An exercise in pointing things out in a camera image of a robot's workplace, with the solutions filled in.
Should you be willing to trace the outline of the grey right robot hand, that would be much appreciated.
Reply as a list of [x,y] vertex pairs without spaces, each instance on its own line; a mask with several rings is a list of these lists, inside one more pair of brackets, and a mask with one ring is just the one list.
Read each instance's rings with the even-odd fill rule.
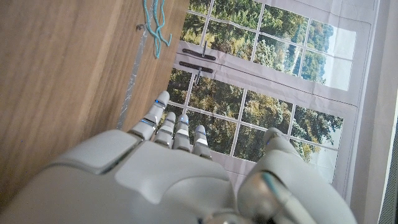
[[2,223],[354,223],[339,193],[270,128],[266,153],[233,188],[206,132],[165,114],[163,91],[129,131],[93,136],[47,164]]

